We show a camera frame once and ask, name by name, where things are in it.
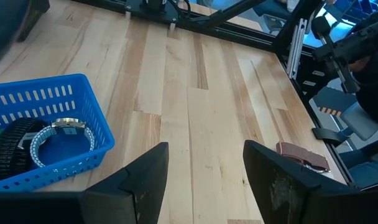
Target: black cable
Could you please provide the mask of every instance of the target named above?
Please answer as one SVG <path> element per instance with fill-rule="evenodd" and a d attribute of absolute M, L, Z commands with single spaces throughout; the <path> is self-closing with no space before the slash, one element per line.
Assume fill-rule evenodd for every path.
<path fill-rule="evenodd" d="M 191 13 L 191 8 L 190 8 L 190 4 L 189 4 L 189 0 L 184 0 L 188 6 L 188 14 L 185 16 L 182 12 L 182 9 L 178 7 L 178 4 L 173 2 L 173 0 L 167 0 L 169 3 L 171 3 L 172 7 L 174 7 L 174 9 L 176 10 L 176 12 L 178 13 L 179 17 L 181 18 L 186 18 L 186 19 L 189 19 L 190 17 L 190 13 Z"/>
<path fill-rule="evenodd" d="M 189 19 L 190 18 L 190 13 L 191 13 L 191 9 L 190 9 L 190 3 L 189 3 L 189 0 L 184 0 L 188 6 L 188 14 L 187 14 L 187 18 Z"/>

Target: watch face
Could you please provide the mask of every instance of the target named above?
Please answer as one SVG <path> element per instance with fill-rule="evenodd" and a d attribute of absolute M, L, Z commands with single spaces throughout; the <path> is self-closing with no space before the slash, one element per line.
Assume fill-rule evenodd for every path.
<path fill-rule="evenodd" d="M 77 118 L 58 118 L 52 127 L 72 127 L 72 128 L 85 128 L 85 122 Z"/>

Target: metal watch band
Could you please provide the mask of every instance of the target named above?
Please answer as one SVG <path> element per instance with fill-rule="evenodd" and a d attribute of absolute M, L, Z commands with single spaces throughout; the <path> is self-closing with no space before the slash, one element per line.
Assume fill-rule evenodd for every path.
<path fill-rule="evenodd" d="M 19 118 L 5 128 L 0 134 L 0 180 L 30 169 L 29 146 L 18 145 L 26 133 L 40 131 L 46 125 L 40 119 Z"/>
<path fill-rule="evenodd" d="M 47 138 L 49 138 L 50 136 L 53 136 L 55 134 L 57 134 L 55 128 L 51 126 L 47 126 L 34 136 L 32 143 L 30 144 L 30 156 L 32 157 L 32 160 L 38 167 L 45 167 L 45 165 L 39 159 L 39 148 L 40 148 L 41 143 Z M 88 127 L 86 127 L 84 129 L 84 135 L 90 142 L 90 151 L 93 151 L 95 148 L 94 134 L 91 132 L 91 130 Z"/>

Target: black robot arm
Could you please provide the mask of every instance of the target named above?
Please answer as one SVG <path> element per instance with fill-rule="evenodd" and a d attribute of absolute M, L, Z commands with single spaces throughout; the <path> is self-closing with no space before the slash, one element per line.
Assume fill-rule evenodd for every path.
<path fill-rule="evenodd" d="M 340 77 L 347 93 L 359 91 L 359 86 L 350 74 L 348 65 L 378 52 L 378 12 L 362 21 L 365 28 L 337 41 L 330 38 L 331 27 L 326 18 L 317 17 L 312 21 L 312 31 L 323 46 L 313 51 L 316 62 L 324 63 L 325 73 L 332 78 Z"/>

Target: brown leather strap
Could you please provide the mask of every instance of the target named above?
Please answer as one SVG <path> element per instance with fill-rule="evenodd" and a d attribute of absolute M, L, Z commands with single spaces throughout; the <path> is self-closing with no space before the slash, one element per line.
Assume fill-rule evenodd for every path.
<path fill-rule="evenodd" d="M 288 142 L 278 142 L 276 144 L 276 150 L 280 155 L 291 158 L 301 165 L 309 165 L 316 170 L 330 170 L 325 157 L 310 152 L 300 146 Z"/>

